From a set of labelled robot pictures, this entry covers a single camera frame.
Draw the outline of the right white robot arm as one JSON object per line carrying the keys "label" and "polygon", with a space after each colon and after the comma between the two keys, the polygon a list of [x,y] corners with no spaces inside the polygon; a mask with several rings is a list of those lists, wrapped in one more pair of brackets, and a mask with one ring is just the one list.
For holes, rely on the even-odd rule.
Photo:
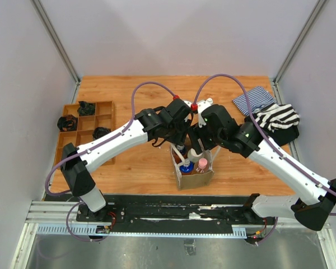
{"label": "right white robot arm", "polygon": [[203,101],[192,104],[198,123],[188,134],[193,147],[216,146],[263,166],[294,191],[293,196],[253,194],[242,211],[248,224],[262,217],[296,219],[304,227],[320,231],[336,204],[336,179],[328,180],[309,170],[258,129],[252,120],[237,124],[226,108]]}

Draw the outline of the pink cap bottle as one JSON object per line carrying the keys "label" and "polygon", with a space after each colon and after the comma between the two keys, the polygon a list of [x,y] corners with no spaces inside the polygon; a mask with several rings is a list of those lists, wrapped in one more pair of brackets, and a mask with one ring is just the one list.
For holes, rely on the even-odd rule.
{"label": "pink cap bottle", "polygon": [[206,158],[200,158],[195,164],[192,174],[204,174],[208,169],[208,160]]}

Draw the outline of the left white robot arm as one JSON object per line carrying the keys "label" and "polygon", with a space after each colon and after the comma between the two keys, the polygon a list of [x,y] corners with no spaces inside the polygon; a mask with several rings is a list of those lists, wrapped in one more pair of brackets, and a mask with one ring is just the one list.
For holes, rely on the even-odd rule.
{"label": "left white robot arm", "polygon": [[95,221],[104,221],[109,208],[91,173],[122,152],[149,141],[153,146],[157,146],[160,138],[182,144],[192,114],[191,103],[177,98],[168,106],[141,110],[128,123],[98,140],[77,147],[67,144],[60,170],[69,190],[87,205]]}

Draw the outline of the green bottle white cap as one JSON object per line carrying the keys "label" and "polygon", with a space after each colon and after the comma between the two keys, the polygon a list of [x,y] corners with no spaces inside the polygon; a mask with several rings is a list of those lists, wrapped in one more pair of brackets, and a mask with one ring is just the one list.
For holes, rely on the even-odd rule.
{"label": "green bottle white cap", "polygon": [[196,163],[202,157],[203,153],[201,152],[200,154],[198,154],[193,148],[191,148],[187,153],[187,158],[193,163]]}

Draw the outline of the blue white striped cloth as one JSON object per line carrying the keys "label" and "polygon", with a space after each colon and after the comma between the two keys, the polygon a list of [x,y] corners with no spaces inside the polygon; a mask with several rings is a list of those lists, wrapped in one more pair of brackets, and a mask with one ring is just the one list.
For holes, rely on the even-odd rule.
{"label": "blue white striped cloth", "polygon": [[[247,96],[252,112],[276,103],[274,97],[261,86],[248,91]],[[234,98],[232,102],[244,116],[249,115],[249,108],[244,94]]]}

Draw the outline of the blue cap bottle back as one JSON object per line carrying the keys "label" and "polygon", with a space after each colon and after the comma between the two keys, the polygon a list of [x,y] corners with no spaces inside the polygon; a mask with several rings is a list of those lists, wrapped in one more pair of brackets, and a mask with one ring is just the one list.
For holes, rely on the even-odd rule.
{"label": "blue cap bottle back", "polygon": [[188,149],[185,145],[180,146],[180,145],[176,145],[177,150],[181,153],[181,155],[186,159],[187,157],[187,152]]}

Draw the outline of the wooden compartment tray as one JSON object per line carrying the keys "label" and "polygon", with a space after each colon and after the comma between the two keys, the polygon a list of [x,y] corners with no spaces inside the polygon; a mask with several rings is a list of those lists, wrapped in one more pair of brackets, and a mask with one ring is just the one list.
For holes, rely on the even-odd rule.
{"label": "wooden compartment tray", "polygon": [[59,130],[58,142],[56,146],[54,164],[61,161],[63,147],[69,143],[74,146],[86,144],[93,141],[92,133],[97,127],[110,128],[111,131],[116,129],[115,104],[113,101],[99,101],[95,103],[95,115],[80,117],[77,104],[67,104],[63,107],[64,115],[73,115],[78,118],[76,131],[61,132]]}

